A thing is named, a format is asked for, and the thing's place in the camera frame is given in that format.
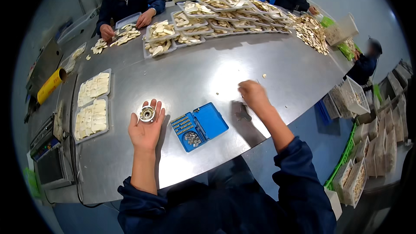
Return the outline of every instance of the plastic tray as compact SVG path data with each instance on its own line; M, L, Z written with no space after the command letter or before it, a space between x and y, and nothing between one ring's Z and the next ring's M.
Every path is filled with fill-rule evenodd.
M276 24L276 23L275 23L275 19L273 19L273 18L269 17L268 15L259 14L259 16L260 16L262 19L264 19L264 20L266 20L266 21L268 21L268 22L270 22L270 23Z
M209 35L209 34L204 34L203 35L203 37L205 38L205 39L210 39L210 38L216 38L216 37L221 37L221 36L228 36L228 35L230 35L231 34L231 31L228 31L228 33L226 33L226 34L217 34L217 35Z
M379 134L379 119L376 117L373 122L370 123L369 138L373 140Z
M185 46L191 46L191 45L195 45L195 44L202 44L205 43L205 38L203 36L200 37L200 42L195 42L195 43L188 43L188 44L181 44L177 41L174 41L175 45L177 48L181 48L181 47L185 47Z
M363 88L349 76L346 77L344 84L341 86L341 92L348 110L358 115L370 113L370 107L368 106ZM361 104L358 103L355 93L358 94Z
M162 53L160 53L160 54L156 54L155 56L153 56L148 50L146 50L146 46L145 46L145 44L146 44L147 42L145 42L145 41L143 41L143 55L144 55L144 58L145 59L150 59L150 58L154 58L154 57L157 57L157 56L159 56L159 55L162 55L162 54L167 54L167 53L170 53L170 52L173 52L174 50L176 50L176 44L175 44L175 40L174 39L171 39L171 46L169 47L169 49L168 50L166 50L166 51L164 51L164 52L162 52Z
M62 67L62 68L66 68L66 69L64 69L66 72L67 72L67 74L70 74L73 70L74 70L74 67L75 67L75 62L76 62L76 60L78 59L78 58L80 58L84 53L85 53L85 49L84 49L84 52L83 53L81 53L76 59L72 59L72 55L78 50L78 49L80 49L80 48L82 48L82 47L86 47L86 42L85 43L83 43L83 44L81 44L81 46L80 47L78 47L77 49L75 49L70 55L68 55L68 57L66 57L65 58L65 60L63 60L61 63L60 63L60 65L59 65L59 67Z
M200 34L210 34L212 32L214 32L214 29L212 29L210 27L210 30L208 31L200 31L200 32L192 32L192 33L187 33L186 30L180 31L181 33L183 33L186 36L195 36L195 35L200 35Z
M75 117L74 117L74 119L73 119L73 121L75 121L75 123L74 123L74 125L73 125L73 127L72 127L72 135L74 136L74 141L75 141L75 144L79 144L79 143L81 143L81 142L84 142L84 141L86 141L86 140L88 140L88 139L91 139L91 138L95 138L95 137L97 137L97 136L99 136L99 135L102 135L102 134L104 134L104 133L106 133L107 131L108 131L108 129L109 129L109 125L108 125L108 113L109 113L109 110L108 110L108 97L107 96L101 96L101 97L98 97L97 98L97 100L102 100L102 99L104 99L105 100L105 110L106 110L106 119L107 119L107 123L106 123L106 129L104 129L103 131L100 131L100 132L97 132L97 133L95 133L95 134L92 134L92 135L89 135L89 136L87 136L86 138L82 138L82 139L80 139L80 140L77 140L76 138L75 138L75 124L76 124L76 116L77 116L77 114L81 111L81 108L78 108L77 110L76 110L76 112L75 112Z
M199 23L199 24L191 25L191 26L187 26L187 27L177 27L176 26L176 22L175 22L175 18L174 18L174 14L175 13L179 13L179 12L183 12L183 11L176 11L176 12L172 12L171 13L171 18L172 18L172 22L173 22L173 24L175 26L175 31L188 30L188 29L192 29L192 28L197 28L197 27L202 27L202 26L208 25L208 22L206 21L206 19L204 19L204 22L203 23Z
M163 37L159 37L159 38L153 38L153 39L149 39L150 38L150 25L146 28L146 42L147 43L151 43L151 42L159 42L159 41L166 41L168 39L172 39L172 38L176 38L179 35L179 32L177 30L175 30L175 33L173 35L170 36L163 36Z
M247 29L249 31L250 34L263 34L266 31L250 31L250 29Z
M234 28L232 27L232 24L230 24L230 26L231 26L231 28L228 28L228 27L222 27L222 26L216 26L216 25L214 25L212 22L211 22L211 20L208 20L208 23L210 24L210 26L213 28L213 29L221 29L221 30L227 30L227 31L234 31Z
M374 149L376 148L377 138L374 138L370 141L367 156L365 157L365 164L367 166L367 174L368 176L375 176L377 177L376 172L376 157L374 154Z
M253 21L253 24L256 24L256 25L258 25L258 26L271 26L270 24L267 24L267 23L262 23L262 22L260 22L260 21Z
M231 11L235 11L235 9L234 8L231 8L231 7L230 8L216 8L216 7L211 6L208 3L205 3L203 0L196 0L196 1L198 1L201 5L205 5L207 8L209 8L209 9L215 11L215 12L231 12Z
M238 18L240 20L247 20L247 21L259 21L258 18L245 17L245 16L242 16L242 15L240 15L238 13L236 13L236 18Z
M361 143L357 144L357 152L355 154L355 158L357 162L360 162L361 160L365 159L368 154L368 148L370 147L370 139L368 137L365 138L364 141L361 141Z
M102 72L100 72L100 73L109 73L109 74L110 74L110 76L108 76L108 90L107 90L107 92L106 92L106 93L101 94L101 95L100 95L100 96L98 96L98 97L95 97L95 99L99 99L99 98L100 98L100 97L102 97L102 96L107 96L107 95L110 93L110 88L111 88L111 68L110 68L110 69L107 69L107 70L105 70L105 71L102 71ZM87 81L91 81L91 80L92 80L95 76L97 76L98 74L96 74L96 75L92 76L92 78L90 78L90 79L88 79L88 80L84 81L83 83L86 83ZM78 89L78 95L77 95L77 98L76 98L76 106L77 106L77 107L78 107L78 97L79 97L79 94L80 94L81 85L80 85L80 88ZM86 107L86 106L91 105L91 103L92 103L95 99L91 100L91 101L90 101L90 102L88 102L87 104L84 104L83 106L78 107L78 108L83 108L83 107Z
M341 165L341 167L338 169L338 172L336 173L334 179L332 180L332 185L334 186L334 190L338 194L338 198L340 200L340 203L344 203L344 184L342 184L342 179L346 175L347 169L352 168L353 164L351 160L348 160L347 163ZM348 175L346 176L346 180L348 179L349 174L351 173L351 170L349 171Z
M370 124L361 124L359 125L354 134L354 142L358 143L360 141L365 140L365 138L369 135L370 132Z
M240 26L238 24L235 24L235 22L232 22L231 24L235 28L255 28L256 27L254 24L252 24L252 22L250 22L251 25L249 25L249 26Z
M250 11L251 13L265 14L265 15L269 14L269 12L267 12L267 11L260 10L255 4L253 4L253 5L254 5L255 12Z
M91 11L91 13L83 15L81 18L76 20L73 24L67 27L60 37L57 39L59 45L63 45L68 42L70 39L73 39L77 35L81 34L83 29L86 29L92 22L92 20L97 16L97 9Z
M357 200L355 200L353 190L354 190L354 187L356 185L356 181L358 180L358 176L360 174L361 167L364 167L364 179L363 179L362 188L360 190L360 193L357 197ZM343 189L344 204L351 205L355 209L355 207L357 206L358 201L360 200L361 195L364 191L364 187L365 187L365 184L367 182L367 178L368 178L367 168L366 168L366 164L364 163L364 161L361 161L357 164L354 164L354 166L352 167L351 173L349 174L348 179L347 179L347 181L344 185L344 189Z
M125 26L126 24L129 24L129 23L137 23L137 20L138 20L140 15L141 15L141 12L138 12L138 13L134 13L134 14L126 17L126 18L123 18L122 20L119 20L116 23L115 29L116 30L120 29L120 28L122 28L123 26Z
M228 2L226 2L225 0L222 0L226 5L228 5L229 7L235 9L243 9L243 8L251 8L251 7L255 7L255 5L253 5L251 2L247 1L247 5L246 6L232 6L230 5Z
M217 13L215 13L213 15L193 15L193 14L189 14L189 13L186 13L186 11L185 11L185 8L184 8L185 3L180 2L180 3L176 3L176 4L184 12L184 14L189 18L214 18L214 17L218 16Z
M235 35L235 34L249 34L250 32L247 29L244 29L244 32L234 32L232 31L231 34Z
M377 176L384 176L386 175L386 162L384 157L386 155L386 149L384 147L384 143L387 138L387 133L384 131L380 134L377 138L376 147L374 148L374 156L376 158L376 172Z
M394 130L387 135L386 139L386 173L394 172L397 163L397 142Z

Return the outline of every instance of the small metal piece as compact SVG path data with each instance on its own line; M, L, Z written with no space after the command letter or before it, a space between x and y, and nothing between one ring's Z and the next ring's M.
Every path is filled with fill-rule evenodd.
M181 119L181 118L183 118L183 117L185 117L186 115L182 115L182 116L180 116L180 117L177 117L177 118L175 118L174 120L171 120L171 123L173 123L173 122L175 122L175 121L177 121L178 119Z
M139 119L143 122L153 122L155 111L151 106L144 106L139 112Z
M184 125L184 126L180 127L180 129L184 129L185 127L190 126L190 125L192 125L192 122L189 122L188 124L186 124L186 125Z
M190 120L188 119L188 120L186 120L186 121L184 121L184 122L180 123L179 125L180 125L180 126L182 126L182 125L184 125L184 124L188 123L189 121L190 121Z

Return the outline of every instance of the metal tool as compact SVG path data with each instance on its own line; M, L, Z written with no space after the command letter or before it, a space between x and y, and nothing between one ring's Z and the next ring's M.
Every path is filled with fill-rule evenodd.
M139 118L143 122L153 122L155 116L155 110L151 106L144 106L141 108Z

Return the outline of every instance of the black cord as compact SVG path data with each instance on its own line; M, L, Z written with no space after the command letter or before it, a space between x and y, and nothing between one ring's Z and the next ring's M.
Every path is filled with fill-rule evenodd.
M51 203L51 202L48 200L48 196L46 196L46 191L45 191L45 190L43 190L43 192L45 193L45 198L46 198L46 200L49 202L49 204L50 204L50 205L55 204L55 202Z
M72 100L71 100L71 106L70 107L72 107L73 105L74 105L74 98L72 98ZM70 128L72 128L72 116L70 116ZM71 134L70 134L70 152L71 152L71 159L73 160L72 161L73 162L72 163L72 167L73 167L72 172L74 174L74 180L75 180L75 186L76 186L76 195L78 196L78 200L80 201L80 203L82 205L84 205L87 208L95 208L95 207L98 207L98 206L102 205L102 203L99 203L99 204L96 204L94 206L88 206L88 205L85 205L82 202L82 199L81 199L81 196L80 196L80 190L78 189L78 174L77 174L77 168L78 167L76 166L75 140L74 140L74 137Z
M116 210L116 211L118 211L118 212L120 212L115 206L114 206L114 204L113 204L113 202L112 201L110 201L110 203L111 203L111 205L113 206L113 208Z

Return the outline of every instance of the white plastic basket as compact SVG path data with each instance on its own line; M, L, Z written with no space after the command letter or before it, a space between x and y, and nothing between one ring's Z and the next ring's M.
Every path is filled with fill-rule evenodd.
M358 115L370 113L370 107L368 106L367 98L365 97L363 88L353 81L350 77L346 77L346 80L341 86L342 97L346 108Z
M330 46L336 46L343 43L349 37L353 37L357 34L358 29L354 23L354 17L351 13L340 21L337 21L325 28L326 41Z

